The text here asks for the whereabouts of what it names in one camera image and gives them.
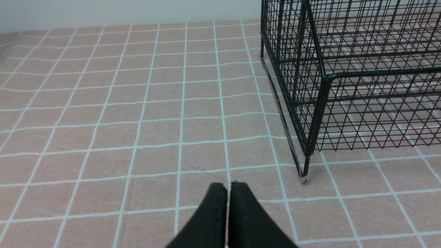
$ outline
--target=white wall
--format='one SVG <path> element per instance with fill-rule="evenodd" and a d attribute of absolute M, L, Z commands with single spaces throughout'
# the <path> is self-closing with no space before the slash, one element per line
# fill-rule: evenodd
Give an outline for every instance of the white wall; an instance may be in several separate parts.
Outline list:
<path fill-rule="evenodd" d="M 0 33 L 260 18 L 260 0 L 0 0 Z"/>

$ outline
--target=white grid line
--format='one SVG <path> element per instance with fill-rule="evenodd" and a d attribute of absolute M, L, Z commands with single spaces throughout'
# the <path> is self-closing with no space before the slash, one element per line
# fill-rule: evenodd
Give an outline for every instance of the white grid line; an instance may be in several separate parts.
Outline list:
<path fill-rule="evenodd" d="M 247 23 L 244 24 L 245 26 L 256 26 L 256 25 L 260 25 L 260 23 Z M 240 26 L 240 24 L 233 24 L 233 25 L 216 25 L 218 27 L 232 27 L 232 26 Z M 200 26 L 200 27 L 188 27 L 188 29 L 204 29 L 204 28 L 212 28 L 213 26 Z M 181 28 L 164 28 L 164 29 L 160 29 L 160 31 L 163 30 L 183 30 L 185 28 L 181 27 Z M 49 34 L 51 31 L 57 31 L 59 29 L 51 29 L 48 30 L 47 33 Z M 131 31 L 132 33 L 139 33 L 139 32 L 153 32 L 156 31 L 157 29 L 149 29 L 149 30 L 134 30 Z M 117 34 L 117 33 L 128 33 L 129 31 L 110 31 L 110 32 L 103 32 L 104 34 Z M 90 33 L 90 34 L 76 34 L 76 35 L 81 35 L 81 36 L 87 36 L 87 35 L 99 35 L 100 33 Z M 55 36 L 47 36 L 48 38 L 60 38 L 60 37 L 69 37 L 71 35 L 55 35 Z M 23 34 L 23 35 L 19 35 L 19 37 L 31 37 L 31 38 L 41 38 L 42 36 L 32 36 L 32 35 L 28 35 L 28 34 Z"/>
<path fill-rule="evenodd" d="M 239 142 L 239 141 L 248 141 L 252 139 L 260 139 L 260 138 L 272 138 L 272 139 L 285 139 L 286 137 L 281 136 L 272 136 L 272 135 L 258 135 L 240 139 L 228 139 L 227 142 Z M 182 145 L 200 145 L 200 144 L 210 144 L 210 143 L 223 143 L 223 140 L 204 140 L 204 141 L 196 141 L 196 142 L 183 142 Z M 169 147 L 169 146 L 178 146 L 179 143 L 166 143 L 160 145 L 137 145 L 135 146 L 137 149 L 141 148 L 159 148 L 159 147 Z M 14 157 L 14 156 L 23 156 L 23 155 L 54 155 L 54 154 L 70 154 L 77 152 L 95 152 L 95 151 L 115 151 L 115 150 L 125 150 L 125 149 L 133 149 L 132 146 L 127 147 L 107 147 L 107 148 L 92 148 L 92 149 L 77 149 L 77 150 L 65 150 L 65 151 L 54 151 L 54 152 L 22 152 L 15 154 L 3 154 L 0 155 L 0 158 L 6 157 Z M 424 158 L 437 158 L 441 157 L 441 154 L 429 154 L 423 155 Z M 391 161 L 391 160 L 405 160 L 405 159 L 415 159 L 421 158 L 421 156 L 409 156 L 409 157 L 398 157 L 398 158 L 382 158 L 377 159 L 377 161 Z M 372 160 L 357 160 L 357 161 L 344 161 L 344 162 L 328 162 L 329 165 L 334 164 L 350 164 L 350 163 L 365 163 L 372 162 Z M 310 163 L 310 165 L 324 165 L 324 163 Z"/>
<path fill-rule="evenodd" d="M 99 43 L 101 37 L 102 37 L 102 33 L 101 33 L 101 35 L 100 35 L 100 37 L 99 37 L 97 43 Z M 120 65 L 121 65 L 121 61 L 122 61 L 122 60 L 123 60 L 123 57 L 121 56 L 120 61 L 119 61 L 119 63 L 118 63 L 118 67 L 117 67 L 117 69 L 116 69 L 117 71 L 118 71 L 118 69 L 119 69 L 119 67 L 120 67 Z M 104 111 L 105 111 L 105 109 L 106 109 L 106 104 L 107 104 L 107 102 L 108 102 L 108 100 L 109 100 L 109 98 L 110 98 L 110 94 L 111 94 L 111 92 L 112 92 L 112 86 L 113 86 L 113 84 L 115 83 L 115 80 L 116 80 L 116 76 L 117 76 L 117 75 L 118 75 L 118 72 L 116 72 L 115 75 L 113 76 L 112 84 L 111 84 L 110 89 L 109 89 L 109 91 L 108 91 L 108 93 L 107 93 L 107 98 L 106 98 L 106 100 L 105 100 L 105 105 L 104 105 L 103 109 L 101 110 L 101 115 L 100 115 L 100 117 L 99 117 L 99 119 L 98 119 L 97 124 L 100 123 L 100 121 L 101 121 L 101 119 L 102 119 L 102 117 L 103 117 L 103 115 L 104 115 Z M 94 130 L 93 130 L 92 139 L 91 139 L 90 144 L 89 144 L 89 150 L 92 148 L 93 143 L 94 143 L 94 141 L 95 141 L 95 137 L 96 137 L 96 134 L 97 134 L 97 129 L 98 129 L 98 125 L 96 125 L 95 128 L 94 128 Z M 83 163 L 82 163 L 82 165 L 81 165 L 81 169 L 80 169 L 79 174 L 78 174 L 78 180 L 77 180 L 77 182 L 75 183 L 75 187 L 74 187 L 74 190 L 73 190 L 73 192 L 72 192 L 72 196 L 71 196 L 71 198 L 70 198 L 70 200 L 69 200 L 69 204 L 67 205 L 67 208 L 66 208 L 65 216 L 68 216 L 68 215 L 69 215 L 69 212 L 70 212 L 70 210 L 71 210 L 71 208 L 72 208 L 72 204 L 73 204 L 73 201 L 74 201 L 74 198 L 75 198 L 75 194 L 76 194 L 76 192 L 77 192 L 77 190 L 78 190 L 79 180 L 80 180 L 81 177 L 82 177 L 82 173 L 83 173 L 83 171 L 84 171 L 84 167 L 85 167 L 85 165 L 86 165 L 86 161 L 87 161 L 87 159 L 88 159 L 88 157 L 89 157 L 89 154 L 90 154 L 90 151 L 88 151 L 88 152 L 86 153 L 85 157 L 84 157 Z M 56 239 L 55 239 L 54 248 L 57 248 L 57 247 L 58 247 L 58 244 L 59 244 L 60 239 L 61 239 L 61 235 L 62 235 L 63 230 L 64 230 L 64 227 L 65 227 L 65 225 L 66 225 L 66 221 L 67 221 L 67 219 L 65 218 L 65 219 L 63 219 L 63 222 L 61 222 L 60 229 L 59 229 L 58 234 L 57 234 L 57 237 L 56 237 Z"/>
<path fill-rule="evenodd" d="M 3 89 L 3 87 L 11 80 L 12 76 L 17 73 L 18 69 L 23 65 L 23 63 L 25 62 L 25 60 L 29 57 L 29 55 L 31 55 L 31 53 L 35 50 L 36 46 L 32 47 L 32 49 L 28 52 L 28 54 L 26 55 L 26 57 L 18 64 L 18 66 L 15 68 L 14 72 L 9 76 L 9 78 L 4 82 L 4 84 L 2 86 L 0 86 L 0 90 Z"/>
<path fill-rule="evenodd" d="M 247 166 L 246 168 L 231 168 L 231 170 L 243 170 L 243 169 L 259 169 L 259 168 L 270 168 L 275 167 L 276 165 L 253 165 L 253 166 Z M 217 173 L 217 172 L 224 172 L 226 169 L 217 169 L 217 170 L 211 170 L 211 171 L 183 171 L 182 174 L 191 174 L 191 173 Z M 177 172 L 173 173 L 161 173 L 160 176 L 164 175 L 176 175 Z M 117 179 L 123 179 L 125 177 L 114 177 L 111 180 L 117 180 Z M 148 178 L 144 176 L 132 176 L 132 178 Z M 96 181 L 103 181 L 101 179 L 97 180 L 84 180 L 82 179 L 81 182 L 96 182 Z M 69 181 L 63 181 L 63 183 L 73 183 L 76 182 L 76 180 L 69 180 Z M 421 194 L 421 193 L 434 193 L 434 192 L 441 192 L 441 188 L 433 188 L 433 189 L 422 189 L 422 190 L 412 190 L 412 191 L 400 191 L 395 192 L 397 195 L 409 195 L 409 194 Z M 260 203 L 284 203 L 285 201 L 288 202 L 310 202 L 310 201 L 319 201 L 319 200 L 338 200 L 338 199 L 362 199 L 362 198 L 369 198 L 369 197 L 378 197 L 378 196 L 391 196 L 393 195 L 392 192 L 384 192 L 384 193 L 371 193 L 371 194 L 362 194 L 362 195 L 343 195 L 343 196 L 318 196 L 318 197 L 310 197 L 310 198 L 288 198 L 288 199 L 275 199 L 275 200 L 264 200 L 259 199 L 258 201 Z M 189 206 L 180 206 L 179 209 L 185 209 Z M 155 212 L 155 211 L 161 211 L 164 209 L 168 210 L 175 210 L 175 207 L 172 208 L 161 208 L 161 209 L 144 209 L 144 210 L 133 210 L 133 211 L 123 211 L 124 214 L 132 214 L 132 213 L 139 213 L 140 211 L 149 211 L 149 212 Z M 94 213 L 94 214 L 80 214 L 80 215 L 59 215 L 59 216 L 51 216 L 51 217 L 36 217 L 36 218 L 24 218 L 24 219 L 13 219 L 13 220 L 0 220 L 0 224 L 6 224 L 6 223 L 15 223 L 15 222 L 30 222 L 38 220 L 51 220 L 53 218 L 59 219 L 59 218 L 69 218 L 70 216 L 77 216 L 77 218 L 85 218 L 85 217 L 97 217 L 103 214 L 107 213 Z"/>
<path fill-rule="evenodd" d="M 233 63 L 228 63 L 228 64 L 242 64 L 242 62 L 233 62 Z M 211 64 L 211 65 L 192 65 L 192 66 L 187 66 L 187 67 L 215 67 L 215 64 Z M 183 69 L 183 66 L 170 66 L 170 67 L 157 67 L 157 68 L 146 68 L 146 67 L 142 67 L 142 68 L 130 68 L 130 69 L 119 69 L 118 71 L 136 71 L 136 70 L 160 70 L 160 69 Z M 101 70 L 101 71 L 86 71 L 86 73 L 94 73 L 94 72 L 116 72 L 116 70 Z M 81 72 L 76 71 L 76 72 L 60 72 L 60 73 L 52 73 L 50 72 L 49 74 L 45 74 L 45 73 L 32 73 L 32 72 L 3 72 L 6 74 L 28 74 L 28 75 L 40 75 L 40 76 L 47 76 L 47 75 L 69 75 L 69 74 L 80 74 Z"/>
<path fill-rule="evenodd" d="M 147 57 L 147 56 L 152 56 L 152 54 L 143 54 L 143 55 L 136 55 L 136 56 L 123 56 L 124 57 Z M 121 56 L 106 56 L 106 57 L 93 57 L 92 59 L 106 59 L 106 58 L 118 58 Z M 17 59 L 17 60 L 41 60 L 41 61 L 58 61 L 57 60 L 48 60 L 48 59 L 39 59 L 39 58 L 29 58 L 29 59 L 22 59 L 22 58 L 15 58 L 15 57 L 8 57 L 10 59 Z M 59 59 L 60 61 L 74 61 L 74 60 L 87 60 L 88 58 L 79 58 L 79 59 Z M 229 63 L 223 63 L 223 64 L 219 64 L 219 65 L 229 65 L 229 64 L 248 64 L 249 62 L 229 62 Z M 187 67 L 211 67 L 211 66 L 216 66 L 216 64 L 205 64 L 205 65 L 187 65 Z M 128 70 L 142 70 L 142 69 L 146 69 L 146 70 L 150 70 L 150 69 L 169 69 L 169 68 L 184 68 L 184 66 L 167 66 L 167 67 L 153 67 L 153 65 L 151 65 L 150 67 L 145 67 L 145 68 L 131 68 Z"/>
<path fill-rule="evenodd" d="M 277 115 L 275 113 L 263 113 L 263 112 L 245 112 L 242 114 L 235 114 L 235 115 L 229 115 L 225 116 L 224 118 L 233 118 L 233 117 L 240 117 L 245 115 L 254 115 L 254 114 L 264 114 L 264 115 Z M 200 116 L 200 117 L 183 117 L 184 120 L 198 120 L 198 119 L 220 119 L 222 116 Z M 174 120 L 180 120 L 181 118 L 169 118 L 169 119 L 151 119 L 151 120 L 142 120 L 141 122 L 158 122 L 158 121 L 174 121 Z M 115 121 L 115 122 L 106 122 L 106 123 L 99 123 L 99 124 L 71 124 L 71 125 L 58 125 L 58 126 L 39 126 L 39 127 L 28 127 L 28 128 L 16 128 L 14 131 L 12 130 L 5 130 L 0 131 L 0 133 L 9 133 L 9 132 L 17 132 L 17 131 L 24 131 L 24 130 L 36 130 L 36 129 L 50 129 L 50 128 L 82 128 L 82 127 L 92 127 L 92 126 L 109 126 L 109 125 L 119 125 L 119 124 L 137 124 L 137 121 Z"/>
<path fill-rule="evenodd" d="M 216 36 L 216 26 L 213 25 L 213 33 L 214 33 L 214 50 L 216 51 L 216 73 L 217 73 L 217 84 L 219 86 L 219 96 L 220 96 L 220 115 L 222 116 L 222 133 L 223 133 L 223 139 L 224 139 L 224 154 L 225 154 L 225 168 L 227 172 L 227 188 L 228 193 L 231 191 L 231 172 L 230 172 L 230 157 L 228 155 L 228 142 L 227 142 L 227 125 L 226 125 L 226 119 L 225 119 L 225 110 L 224 110 L 224 97 L 222 94 L 222 81 L 221 81 L 221 68 L 219 66 L 219 51 L 217 47 L 217 36 Z"/>
<path fill-rule="evenodd" d="M 135 44 L 146 44 L 146 43 L 151 43 L 149 41 L 144 41 L 144 42 L 134 42 L 134 43 L 129 43 L 131 45 L 135 45 Z M 98 47 L 104 47 L 104 46 L 111 46 L 111 45 L 123 45 L 123 44 L 107 44 L 107 45 L 98 45 Z M 71 46 L 69 48 L 83 48 L 83 47 L 94 47 L 95 45 L 79 45 L 79 46 Z M 14 47 L 26 47 L 26 48 L 35 48 L 34 46 L 27 46 L 27 45 L 16 45 Z M 50 48 L 50 49 L 63 49 L 62 47 L 51 47 L 51 46 L 46 46 L 46 47 L 38 47 L 38 48 Z M 243 52 L 245 51 L 245 49 L 234 49 L 234 50 L 221 50 L 219 51 L 220 53 L 225 53 L 225 52 Z M 187 54 L 197 54 L 197 53 L 214 53 L 215 51 L 203 51 L 203 52 L 187 52 Z M 179 54 L 184 54 L 184 53 L 157 53 L 156 55 L 179 55 Z M 151 53 L 141 53 L 141 54 L 135 54 L 135 55 L 124 55 L 122 54 L 124 57 L 138 57 L 138 56 L 145 56 L 145 55 L 152 55 Z M 112 58 L 112 57 L 119 57 L 118 56 L 92 56 L 92 58 L 94 59 L 103 59 L 103 58 Z M 8 57 L 8 58 L 12 58 L 12 59 L 19 59 L 19 60 L 23 60 L 25 58 L 18 58 L 18 57 Z M 80 59 L 63 59 L 63 60 L 80 60 Z"/>
<path fill-rule="evenodd" d="M 359 239 L 359 235 L 357 233 L 357 229 L 355 228 L 354 222 L 352 221 L 351 214 L 349 213 L 348 207 L 346 206 L 346 204 L 343 201 L 343 198 L 341 197 L 340 190 L 338 189 L 337 182 L 335 181 L 334 176 L 332 175 L 332 172 L 329 169 L 329 166 L 328 166 L 328 164 L 326 162 L 325 155 L 322 152 L 320 153 L 320 155 L 321 155 L 321 158 L 323 159 L 323 162 L 325 164 L 325 169 L 328 172 L 329 177 L 331 178 L 331 182 L 332 182 L 332 184 L 333 184 L 333 186 L 335 188 L 335 192 L 337 194 L 337 198 L 338 198 L 338 200 L 339 200 L 339 202 L 340 202 L 340 204 L 341 204 L 341 206 L 343 208 L 343 211 L 344 211 L 344 214 L 346 215 L 346 218 L 348 219 L 349 225 L 351 226 L 351 230 L 352 230 L 352 233 L 354 234 L 354 238 L 357 241 L 358 246 L 360 248 L 363 248 L 363 244 L 361 243 L 361 241 Z"/>
<path fill-rule="evenodd" d="M 96 36 L 96 34 L 76 34 L 75 36 Z M 217 40 L 233 40 L 233 39 L 240 39 L 242 38 L 241 36 L 237 36 L 237 37 L 229 37 L 229 38 L 217 38 Z M 259 35 L 257 36 L 246 36 L 246 38 L 260 38 Z M 215 39 L 192 39 L 192 40 L 187 40 L 187 41 L 214 41 Z M 142 43 L 154 43 L 155 41 L 137 41 L 137 42 L 127 42 L 127 44 L 142 44 Z M 185 42 L 185 40 L 178 40 L 178 41 L 158 41 L 159 44 L 162 43 L 177 43 L 177 42 Z M 124 45 L 125 43 L 108 43 L 108 44 L 98 44 L 98 46 L 102 46 L 102 45 Z M 17 46 L 22 46 L 22 47 L 32 47 L 29 45 L 16 45 L 14 47 Z M 67 46 L 67 48 L 76 48 L 76 47 L 84 47 L 84 46 L 93 46 L 93 45 L 79 45 L 79 46 Z M 36 48 L 54 48 L 54 49 L 63 49 L 64 47 L 59 47 L 59 46 L 35 46 Z"/>
<path fill-rule="evenodd" d="M 243 35 L 245 35 L 245 28 L 243 26 L 242 20 L 240 21 L 240 23 L 242 24 L 242 33 L 243 33 Z M 250 63 L 251 71 L 253 73 L 254 83 L 255 83 L 256 88 L 257 88 L 257 93 L 258 93 L 258 97 L 259 97 L 260 107 L 261 107 L 262 111 L 264 112 L 265 109 L 263 107 L 262 98 L 259 95 L 260 94 L 259 84 L 258 84 L 257 79 L 255 77 L 256 73 L 254 71 L 254 66 L 253 66 L 253 62 L 252 62 L 252 59 L 251 59 L 251 54 L 250 54 L 250 51 L 248 49 L 248 44 L 247 44 L 246 40 L 245 40 L 245 47 L 247 48 L 248 60 L 249 60 L 249 63 Z M 264 117 L 264 120 L 265 120 L 266 131 L 267 131 L 268 135 L 271 135 L 271 131 L 270 131 L 269 125 L 268 125 L 267 116 L 264 115 L 263 117 Z M 276 170 L 277 170 L 277 176 L 279 178 L 280 190 L 282 192 L 283 199 L 286 200 L 288 197 L 286 195 L 285 184 L 283 182 L 282 172 L 280 171 L 280 166 L 279 166 L 279 162 L 278 162 L 278 159 L 277 159 L 276 148 L 274 147 L 274 142 L 273 142 L 272 138 L 269 139 L 269 143 L 271 145 L 271 150 L 272 150 L 272 153 L 273 153 L 274 162 L 276 163 Z M 292 237 L 294 239 L 294 242 L 298 242 L 299 241 L 299 237 L 297 235 L 297 229 L 295 227 L 294 218 L 292 216 L 291 208 L 289 206 L 288 201 L 285 201 L 284 204 L 285 204 L 285 209 L 286 209 L 286 212 L 288 214 L 289 222 L 290 222 L 290 225 L 291 225 Z"/>
<path fill-rule="evenodd" d="M 185 77 L 187 72 L 187 23 L 185 23 L 185 45 L 184 45 L 184 69 L 183 69 L 183 84 L 182 84 L 182 95 L 181 95 L 181 117 L 179 119 L 179 147 L 178 147 L 178 169 L 176 173 L 176 210 L 175 210 L 175 221 L 173 235 L 178 235 L 179 228 L 179 200 L 180 200 L 180 190 L 181 190 L 181 167 L 182 167 L 182 139 L 184 133 L 184 101 L 185 101 Z"/>
<path fill-rule="evenodd" d="M 160 26 L 160 24 L 158 24 L 158 27 L 157 27 L 156 40 L 158 39 L 158 36 L 159 36 L 159 26 Z M 155 60 L 156 44 L 157 43 L 155 43 L 155 47 L 153 49 L 153 57 L 152 57 L 152 61 L 151 61 L 151 67 L 153 66 L 153 63 L 154 63 L 154 60 Z M 131 156 L 131 159 L 130 159 L 130 165 L 129 165 L 129 169 L 128 169 L 128 172 L 127 172 L 126 185 L 125 185 L 125 188 L 124 188 L 123 199 L 121 201 L 120 214 L 118 216 L 118 224 L 116 226 L 115 237 L 114 237 L 114 240 L 113 240 L 113 247 L 114 248 L 118 247 L 118 239 L 119 239 L 119 236 L 120 236 L 121 226 L 122 226 L 122 222 L 123 222 L 123 213 L 124 213 L 124 209 L 125 209 L 125 206 L 126 206 L 127 195 L 128 195 L 129 187 L 130 187 L 130 178 L 132 176 L 133 163 L 135 162 L 135 156 L 136 156 L 136 151 L 137 151 L 136 145 L 138 144 L 139 137 L 140 137 L 142 119 L 144 117 L 144 112 L 145 112 L 145 109 L 146 109 L 146 101 L 147 101 L 147 95 L 148 95 L 148 92 L 149 92 L 149 85 L 150 85 L 151 77 L 152 77 L 152 72 L 150 71 L 149 72 L 149 76 L 147 78 L 146 92 L 144 93 L 144 103 L 142 104 L 141 115 L 139 117 L 138 128 L 136 130 L 136 138 L 135 138 L 134 148 L 133 148 L 133 151 L 132 151 L 132 156 Z"/>
<path fill-rule="evenodd" d="M 74 34 L 71 36 L 71 39 L 70 39 L 69 43 L 72 42 L 72 39 L 73 39 L 73 37 L 74 37 Z M 56 62 L 56 63 L 52 66 L 51 71 L 56 67 L 57 63 L 58 63 L 58 62 Z M 43 85 L 46 83 L 46 81 L 47 81 L 48 78 L 49 78 L 49 76 L 46 76 L 46 78 L 44 79 L 44 82 L 40 85 L 40 88 L 43 87 Z M 35 98 L 36 95 L 37 95 L 37 93 L 34 94 L 34 96 L 32 97 L 32 99 L 29 101 L 27 107 L 30 106 L 30 104 L 32 103 L 32 101 L 34 100 L 34 98 Z M 18 123 L 20 122 L 21 118 L 23 118 L 23 115 L 24 115 L 25 112 L 26 112 L 26 110 L 24 110 L 24 111 L 22 112 L 22 114 L 21 114 L 20 117 L 19 117 L 19 120 L 18 120 L 17 123 L 14 125 L 14 128 L 18 125 Z M 3 148 L 4 148 L 5 145 L 6 145 L 6 143 L 8 142 L 8 140 L 10 139 L 10 137 L 12 136 L 12 133 L 13 133 L 13 132 L 11 132 L 11 133 L 8 135 L 8 138 L 5 140 L 5 142 L 3 143 L 3 145 L 0 147 L 0 152 L 3 150 Z M 43 152 L 45 152 L 45 151 L 47 150 L 47 148 L 49 147 L 49 143 L 51 142 L 51 139 L 52 139 L 54 133 L 55 133 L 55 128 L 52 129 L 52 132 L 51 132 L 51 134 L 50 134 L 50 136 L 49 136 L 48 141 L 46 142 L 46 145 L 45 145 L 45 147 L 44 147 L 44 149 L 43 149 Z M 14 218 L 15 213 L 17 212 L 17 210 L 18 210 L 18 208 L 19 208 L 19 206 L 20 206 L 20 203 L 21 203 L 21 201 L 23 200 L 24 195 L 26 194 L 26 191 L 27 191 L 27 189 L 28 189 L 28 187 L 29 187 L 28 184 L 32 181 L 32 179 L 33 179 L 33 177 L 34 177 L 34 175 L 35 175 L 35 172 L 36 172 L 36 170 L 37 170 L 37 167 L 38 167 L 39 163 L 41 162 L 41 159 L 42 159 L 42 158 L 43 158 L 43 155 L 40 155 L 40 156 L 38 157 L 37 163 L 35 164 L 34 169 L 32 170 L 32 173 L 31 173 L 31 175 L 30 175 L 30 177 L 29 177 L 29 179 L 28 179 L 28 182 L 27 182 L 27 184 L 25 185 L 25 187 L 24 187 L 24 189 L 23 189 L 23 191 L 22 191 L 22 193 L 21 193 L 19 199 L 17 200 L 17 203 L 16 203 L 15 206 L 14 206 L 14 209 L 12 210 L 12 213 L 11 213 L 11 215 L 10 215 L 10 217 L 9 217 L 9 220 L 12 220 L 12 219 Z M 6 231 L 8 230 L 8 228 L 9 228 L 9 223 L 6 223 L 5 227 L 3 228 L 3 232 L 2 232 L 2 234 L 0 235 L 0 244 L 1 244 L 1 241 L 4 239 L 4 235 L 6 234 Z"/>
<path fill-rule="evenodd" d="M 245 49 L 243 50 L 228 50 L 228 51 L 220 51 L 221 53 L 225 53 L 225 52 L 244 52 L 246 51 Z M 192 53 L 197 53 L 197 54 L 204 54 L 204 53 L 215 53 L 213 52 L 192 52 Z M 185 53 L 159 53 L 157 55 L 183 55 Z M 123 55 L 123 57 L 145 57 L 145 56 L 152 56 L 152 53 L 146 53 L 146 54 L 137 54 L 137 55 Z M 121 57 L 121 55 L 114 55 L 114 56 L 100 56 L 100 57 L 92 57 L 93 59 L 107 59 L 107 58 L 118 58 Z M 41 60 L 41 61 L 57 61 L 57 59 L 42 59 L 42 58 L 18 58 L 18 57 L 8 57 L 10 59 L 15 59 L 15 60 Z M 60 61 L 75 61 L 75 60 L 87 60 L 88 58 L 75 58 L 75 59 L 60 59 Z M 224 63 L 224 64 L 220 64 L 220 65 L 226 65 L 226 64 L 247 64 L 249 62 L 230 62 L 230 63 Z M 189 67 L 203 67 L 203 66 L 216 66 L 215 64 L 209 64 L 209 65 L 187 65 Z"/>

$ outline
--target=metal wire rack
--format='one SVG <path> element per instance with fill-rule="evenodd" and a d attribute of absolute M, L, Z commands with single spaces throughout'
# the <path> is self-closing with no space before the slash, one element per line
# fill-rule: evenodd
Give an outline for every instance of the metal wire rack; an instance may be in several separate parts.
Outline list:
<path fill-rule="evenodd" d="M 314 150 L 441 143 L 441 2 L 262 0 L 261 57 L 306 182 Z M 292 145 L 269 55 L 305 163 Z"/>

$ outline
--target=wire grid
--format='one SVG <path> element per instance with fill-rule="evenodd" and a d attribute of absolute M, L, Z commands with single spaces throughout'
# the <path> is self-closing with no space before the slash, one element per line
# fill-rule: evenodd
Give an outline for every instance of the wire grid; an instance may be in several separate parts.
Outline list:
<path fill-rule="evenodd" d="M 311 0 L 323 74 L 301 1 L 268 1 L 267 35 L 288 102 L 306 146 L 322 76 L 339 75 L 318 135 L 319 150 L 441 143 L 439 73 L 389 71 L 438 68 L 441 17 L 437 1 Z M 281 18 L 280 41 L 277 18 Z M 304 36 L 300 25 L 304 23 Z M 357 76 L 357 72 L 385 72 Z"/>

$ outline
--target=wire mesh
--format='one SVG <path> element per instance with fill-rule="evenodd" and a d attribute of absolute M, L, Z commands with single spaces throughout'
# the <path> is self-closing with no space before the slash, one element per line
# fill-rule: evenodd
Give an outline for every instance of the wire mesh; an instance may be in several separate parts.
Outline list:
<path fill-rule="evenodd" d="M 262 7 L 262 38 L 305 154 L 441 143 L 441 2 Z"/>

